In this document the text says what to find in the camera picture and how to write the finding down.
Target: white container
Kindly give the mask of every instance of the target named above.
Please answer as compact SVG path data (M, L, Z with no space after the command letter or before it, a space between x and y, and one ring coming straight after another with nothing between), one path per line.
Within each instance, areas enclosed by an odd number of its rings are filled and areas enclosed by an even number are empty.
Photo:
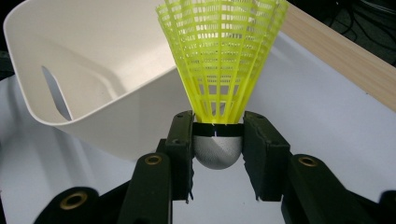
M5 35L32 116L125 159L154 150L191 109L157 22L162 2L29 0L11 11Z

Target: shuttlecock cork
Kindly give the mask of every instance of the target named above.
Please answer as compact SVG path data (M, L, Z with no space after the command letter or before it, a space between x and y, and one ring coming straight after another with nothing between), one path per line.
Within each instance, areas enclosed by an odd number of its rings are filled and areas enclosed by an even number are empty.
M195 113L197 160L232 165L242 149L236 131L288 8L286 0L165 0L157 7Z

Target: plastic shuttlecock skirt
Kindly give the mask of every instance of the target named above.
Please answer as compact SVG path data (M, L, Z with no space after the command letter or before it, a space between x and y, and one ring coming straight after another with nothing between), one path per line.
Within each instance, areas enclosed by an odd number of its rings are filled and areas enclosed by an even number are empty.
M198 122L239 121L287 8L286 0L166 0L157 7Z

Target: shuttlecock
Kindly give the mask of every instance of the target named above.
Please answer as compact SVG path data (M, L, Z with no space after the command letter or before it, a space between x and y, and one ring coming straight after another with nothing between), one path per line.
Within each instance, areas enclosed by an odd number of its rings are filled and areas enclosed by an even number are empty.
M165 0L157 7L198 123L208 129L238 123L287 8L286 0ZM224 161L221 155L230 151L239 157L242 141L232 150L213 142L215 147L204 150L194 144L198 161Z

